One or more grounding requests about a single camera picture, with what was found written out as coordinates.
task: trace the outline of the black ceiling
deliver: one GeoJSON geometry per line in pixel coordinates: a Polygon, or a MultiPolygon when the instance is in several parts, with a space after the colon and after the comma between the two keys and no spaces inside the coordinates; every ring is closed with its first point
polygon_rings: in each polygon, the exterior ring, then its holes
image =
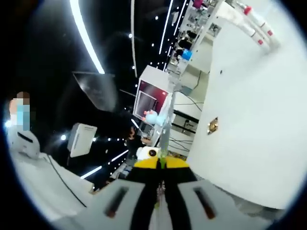
{"type": "MultiPolygon", "coordinates": [[[[173,36],[175,27],[171,26],[172,15],[168,19],[161,55],[158,52],[170,1],[135,1],[138,77],[150,62],[155,67],[159,62],[158,67],[163,69],[162,62],[168,61],[165,51],[176,40],[173,36]]],[[[10,32],[14,32],[11,33],[13,38],[10,41],[14,42],[14,71],[10,78],[12,82],[6,89],[7,100],[20,91],[30,93],[31,110],[35,111],[33,132],[40,140],[42,150],[50,151],[55,157],[61,156],[59,161],[62,165],[66,164],[68,154],[65,143],[56,147],[50,143],[62,133],[68,133],[74,123],[98,127],[98,140],[93,143],[90,154],[71,162],[71,170],[82,174],[97,165],[103,165],[126,149],[121,138],[125,128],[132,124],[131,113],[124,108],[133,106],[134,97],[120,90],[135,94],[135,84],[138,83],[132,69],[131,39],[128,37],[131,32],[130,1],[79,1],[85,28],[101,66],[106,73],[114,74],[118,106],[113,112],[97,110],[71,74],[72,71],[97,73],[97,69],[79,34],[70,1],[28,2],[27,6],[19,6],[19,17],[11,22],[10,32]]],[[[183,2],[174,0],[171,12],[180,12],[183,2]]],[[[114,166],[109,167],[100,174],[106,172],[104,175],[109,176],[114,166]]]]}

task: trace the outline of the yellow part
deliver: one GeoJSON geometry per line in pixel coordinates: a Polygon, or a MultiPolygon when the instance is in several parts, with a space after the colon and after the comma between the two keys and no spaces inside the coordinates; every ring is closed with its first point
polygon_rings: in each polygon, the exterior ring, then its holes
{"type": "Polygon", "coordinates": [[[158,162],[158,157],[151,157],[150,159],[138,161],[134,164],[136,168],[143,168],[143,169],[156,169],[158,162]]]}
{"type": "Polygon", "coordinates": [[[166,166],[168,169],[189,167],[185,161],[175,157],[166,157],[166,166]]]}

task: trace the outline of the blue object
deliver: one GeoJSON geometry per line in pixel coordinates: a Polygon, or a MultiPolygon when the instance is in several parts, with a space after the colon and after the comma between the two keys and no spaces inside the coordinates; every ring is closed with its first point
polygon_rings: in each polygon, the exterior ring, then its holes
{"type": "Polygon", "coordinates": [[[191,56],[192,56],[192,52],[187,49],[184,49],[182,58],[189,61],[191,56]]]}

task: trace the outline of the red cap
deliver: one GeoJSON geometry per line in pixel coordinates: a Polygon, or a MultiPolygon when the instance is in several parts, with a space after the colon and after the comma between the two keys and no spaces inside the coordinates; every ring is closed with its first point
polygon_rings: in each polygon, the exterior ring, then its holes
{"type": "Polygon", "coordinates": [[[244,9],[244,14],[245,15],[248,15],[248,13],[251,11],[251,6],[247,6],[245,9],[244,9]]]}

